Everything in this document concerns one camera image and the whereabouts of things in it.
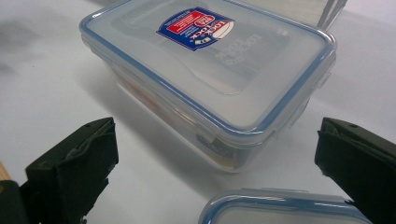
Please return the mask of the metal stand legs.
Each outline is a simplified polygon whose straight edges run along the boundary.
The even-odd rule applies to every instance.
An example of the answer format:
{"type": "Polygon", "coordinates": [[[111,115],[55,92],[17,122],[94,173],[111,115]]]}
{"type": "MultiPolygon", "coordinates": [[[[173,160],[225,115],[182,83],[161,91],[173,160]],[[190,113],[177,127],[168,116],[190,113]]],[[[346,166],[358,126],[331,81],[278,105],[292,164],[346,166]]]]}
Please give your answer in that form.
{"type": "Polygon", "coordinates": [[[325,30],[329,29],[346,4],[347,0],[325,0],[325,6],[321,10],[317,27],[325,30]]]}

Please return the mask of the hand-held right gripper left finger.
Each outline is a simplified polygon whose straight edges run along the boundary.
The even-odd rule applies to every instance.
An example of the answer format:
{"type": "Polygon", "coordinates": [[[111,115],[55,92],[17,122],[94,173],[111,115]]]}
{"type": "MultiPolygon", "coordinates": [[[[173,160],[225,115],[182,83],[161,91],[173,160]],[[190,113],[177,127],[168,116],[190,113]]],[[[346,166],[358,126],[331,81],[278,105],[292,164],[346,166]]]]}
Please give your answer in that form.
{"type": "Polygon", "coordinates": [[[27,166],[31,224],[87,224],[86,216],[119,162],[113,118],[89,122],[27,166]]]}

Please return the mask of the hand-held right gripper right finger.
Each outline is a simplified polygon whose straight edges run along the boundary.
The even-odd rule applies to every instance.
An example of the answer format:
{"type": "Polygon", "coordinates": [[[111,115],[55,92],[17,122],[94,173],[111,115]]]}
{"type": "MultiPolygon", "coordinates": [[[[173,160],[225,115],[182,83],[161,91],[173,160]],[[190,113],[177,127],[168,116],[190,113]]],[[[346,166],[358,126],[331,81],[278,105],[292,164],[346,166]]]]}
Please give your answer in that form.
{"type": "Polygon", "coordinates": [[[396,144],[359,125],[325,118],[315,164],[373,224],[396,224],[396,144]]]}

